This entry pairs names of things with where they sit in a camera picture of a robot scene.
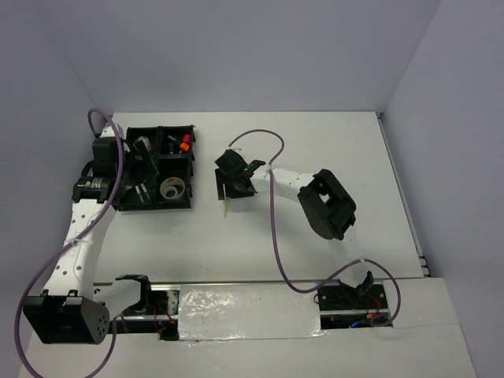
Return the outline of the large brown tape roll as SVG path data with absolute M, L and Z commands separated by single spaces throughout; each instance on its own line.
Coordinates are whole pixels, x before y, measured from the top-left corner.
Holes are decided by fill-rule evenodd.
M 186 191 L 186 184 L 179 177 L 169 177 L 163 180 L 159 187 L 162 198 L 166 200 L 176 200 Z

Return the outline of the small clear tape roll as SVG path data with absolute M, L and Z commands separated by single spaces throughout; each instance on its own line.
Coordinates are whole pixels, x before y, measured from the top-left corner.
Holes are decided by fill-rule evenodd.
M 166 188 L 165 197 L 167 199 L 174 199 L 174 198 L 178 198 L 179 196 L 180 196 L 180 193 L 179 193 L 179 190 L 177 189 L 177 187 L 170 186 L 170 187 Z

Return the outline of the clear jar of paper clips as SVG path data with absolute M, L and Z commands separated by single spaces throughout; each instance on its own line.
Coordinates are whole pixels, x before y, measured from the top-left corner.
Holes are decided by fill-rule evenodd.
M 139 150 L 140 146 L 143 146 L 148 153 L 152 151 L 152 146 L 150 140 L 146 136 L 140 136 L 134 141 L 134 146 Z

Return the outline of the yellow thin pen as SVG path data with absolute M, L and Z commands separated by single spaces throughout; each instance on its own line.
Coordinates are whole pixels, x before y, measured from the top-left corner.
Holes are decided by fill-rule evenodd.
M 223 204 L 223 216 L 224 216 L 224 218 L 227 217 L 227 215 L 229 213 L 229 208 L 230 208 L 230 199 L 226 198 L 224 200 L 224 204 Z

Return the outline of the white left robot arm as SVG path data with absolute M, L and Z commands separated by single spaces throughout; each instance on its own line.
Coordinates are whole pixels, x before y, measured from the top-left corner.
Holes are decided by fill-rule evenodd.
M 94 286 L 98 258 L 116 210 L 107 202 L 115 194 L 123 150 L 114 137 L 92 143 L 91 176 L 81 176 L 72 190 L 72 219 L 63 253 L 40 295 L 29 295 L 23 313 L 44 344 L 99 344 L 112 319 L 130 311 L 149 312 L 154 294 L 145 275 L 118 276 L 102 289 Z

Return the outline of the blue thin pen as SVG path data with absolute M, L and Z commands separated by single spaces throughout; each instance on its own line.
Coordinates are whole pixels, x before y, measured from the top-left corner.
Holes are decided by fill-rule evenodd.
M 134 186 L 134 188 L 135 188 L 136 194 L 138 195 L 140 203 L 144 203 L 143 195 L 141 193 L 141 190 L 140 190 L 139 186 L 138 185 Z

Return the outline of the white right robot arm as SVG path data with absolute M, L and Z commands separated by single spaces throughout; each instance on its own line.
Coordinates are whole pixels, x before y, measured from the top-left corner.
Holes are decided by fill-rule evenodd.
M 320 290 L 337 279 L 343 286 L 343 301 L 360 308 L 369 300 L 374 279 L 361 257 L 354 229 L 356 203 L 335 175 L 321 169 L 317 173 L 300 173 L 278 169 L 264 161 L 247 163 L 234 150 L 227 149 L 216 161 L 217 196 L 221 201 L 269 194 L 270 227 L 277 267 L 288 287 L 300 294 Z M 309 226 L 328 245 L 335 256 L 337 270 L 316 287 L 301 289 L 287 277 L 280 259 L 276 238 L 275 199 L 297 202 Z

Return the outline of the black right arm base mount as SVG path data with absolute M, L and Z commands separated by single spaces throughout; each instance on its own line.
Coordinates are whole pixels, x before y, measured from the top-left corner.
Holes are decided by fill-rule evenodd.
M 328 285 L 317 291 L 313 301 L 321 312 L 339 314 L 368 314 L 388 310 L 382 284 L 371 284 L 367 291 L 345 285 Z

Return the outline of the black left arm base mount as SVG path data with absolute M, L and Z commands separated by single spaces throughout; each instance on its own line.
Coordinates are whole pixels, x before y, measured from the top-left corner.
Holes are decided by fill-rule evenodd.
M 177 289 L 162 290 L 152 288 L 148 279 L 138 281 L 140 284 L 139 299 L 126 307 L 122 315 L 126 317 L 145 317 L 153 315 L 165 315 L 173 319 L 178 315 L 180 291 Z

